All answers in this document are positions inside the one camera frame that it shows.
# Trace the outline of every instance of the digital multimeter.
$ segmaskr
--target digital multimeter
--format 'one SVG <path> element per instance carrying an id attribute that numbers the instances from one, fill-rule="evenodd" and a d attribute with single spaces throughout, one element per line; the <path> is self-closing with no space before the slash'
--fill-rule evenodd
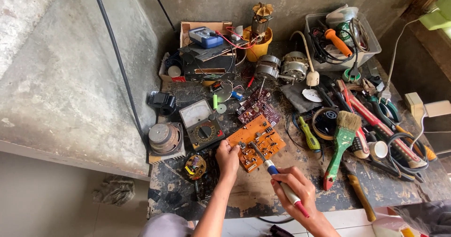
<path id="1" fill-rule="evenodd" d="M 204 49 L 222 45 L 224 41 L 221 36 L 211 36 L 211 33 L 216 34 L 212 29 L 205 26 L 188 31 L 189 39 Z"/>

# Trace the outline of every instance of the knob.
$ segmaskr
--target knob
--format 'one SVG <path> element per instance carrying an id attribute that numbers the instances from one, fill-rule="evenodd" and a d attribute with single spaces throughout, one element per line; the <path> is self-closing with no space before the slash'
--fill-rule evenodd
<path id="1" fill-rule="evenodd" d="M 211 136 L 211 128 L 209 126 L 202 126 L 199 129 L 200 138 L 206 139 Z"/>

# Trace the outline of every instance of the workbench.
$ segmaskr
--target workbench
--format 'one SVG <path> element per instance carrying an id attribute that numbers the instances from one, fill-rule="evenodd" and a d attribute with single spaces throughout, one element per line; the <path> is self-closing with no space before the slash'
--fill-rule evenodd
<path id="1" fill-rule="evenodd" d="M 294 46 L 292 44 L 275 42 L 270 44 L 268 53 L 282 59 L 283 55 L 293 50 Z M 387 75 L 379 62 L 375 58 L 372 58 L 370 61 L 377 65 L 382 79 L 386 81 Z M 368 65 L 364 63 L 361 68 L 364 71 L 368 69 Z M 233 81 L 234 86 L 241 84 L 245 87 L 249 79 L 245 78 L 242 80 L 240 70 L 237 73 L 237 77 Z M 243 95 L 249 96 L 260 85 L 261 81 L 255 79 L 251 88 L 245 90 Z M 266 82 L 264 87 L 272 93 L 269 104 L 282 115 L 282 119 L 274 128 L 287 144 L 271 160 L 278 167 L 297 166 L 313 182 L 317 189 L 316 206 L 319 211 L 362 208 L 349 184 L 347 176 L 343 174 L 342 168 L 340 168 L 332 188 L 328 191 L 323 190 L 323 176 L 332 157 L 333 148 L 325 149 L 323 161 L 320 153 L 315 154 L 310 150 L 304 150 L 290 140 L 285 132 L 285 123 L 286 118 L 291 118 L 291 114 L 295 109 L 282 94 L 279 86 L 280 84 L 277 82 Z M 200 83 L 163 83 L 162 91 L 171 92 L 177 97 L 179 109 L 204 98 L 210 103 L 212 102 L 212 93 Z M 392 102 L 402 116 L 401 127 L 414 135 L 418 134 L 420 128 L 410 112 L 406 110 L 402 97 L 393 85 L 390 87 L 390 91 L 392 92 Z M 229 99 L 224 103 L 227 106 L 227 111 L 221 115 L 215 113 L 226 137 L 243 126 L 235 113 L 235 109 L 239 106 L 238 102 L 238 100 L 233 98 Z M 181 122 L 181 118 L 176 113 L 168 118 L 160 116 L 158 121 Z M 293 124 L 290 124 L 289 132 L 296 142 L 301 143 L 301 139 L 304 136 L 299 136 Z M 430 146 L 424 136 L 420 140 L 425 145 Z M 187 152 L 193 152 L 193 148 L 186 141 L 185 149 Z M 396 177 L 374 168 L 362 159 L 357 157 L 352 157 L 352 159 L 360 183 L 364 187 L 364 192 L 368 194 L 369 201 L 373 207 L 451 199 L 451 182 L 438 160 L 430 162 L 429 167 L 422 174 L 425 182 L 419 183 L 417 181 L 399 181 Z M 194 182 L 189 179 L 183 169 L 185 161 L 186 159 L 170 159 L 152 166 L 148 193 L 150 217 L 160 213 L 175 213 L 187 220 L 198 220 L 202 216 L 208 201 L 198 202 L 196 200 Z M 225 217 L 262 217 L 285 214 L 286 212 L 281 206 L 279 199 L 274 194 L 270 178 L 271 176 L 263 167 L 247 173 L 240 165 L 237 180 L 229 197 Z"/>

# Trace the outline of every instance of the orange circuit board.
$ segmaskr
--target orange circuit board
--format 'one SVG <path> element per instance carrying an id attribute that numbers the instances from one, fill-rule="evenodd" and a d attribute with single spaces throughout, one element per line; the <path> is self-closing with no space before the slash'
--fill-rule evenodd
<path id="1" fill-rule="evenodd" d="M 271 158 L 286 145 L 263 115 L 259 115 L 229 136 L 227 141 L 231 147 L 237 144 L 240 146 L 241 152 L 238 156 L 247 172 L 251 172 L 263 164 L 263 160 L 249 145 L 250 142 L 254 142 L 257 145 L 265 159 Z"/>

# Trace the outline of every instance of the green screwdriver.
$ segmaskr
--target green screwdriver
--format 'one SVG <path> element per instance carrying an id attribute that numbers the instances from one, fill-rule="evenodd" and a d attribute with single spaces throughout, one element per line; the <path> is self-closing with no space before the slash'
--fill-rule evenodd
<path id="1" fill-rule="evenodd" d="M 318 142 L 318 139 L 316 139 L 315 136 L 313 136 L 312 132 L 310 131 L 310 128 L 305 123 L 304 119 L 302 119 L 302 116 L 299 116 L 299 123 L 301 124 L 301 129 L 304 131 L 305 137 L 307 139 L 308 147 L 314 152 L 318 152 L 321 150 L 321 146 Z"/>

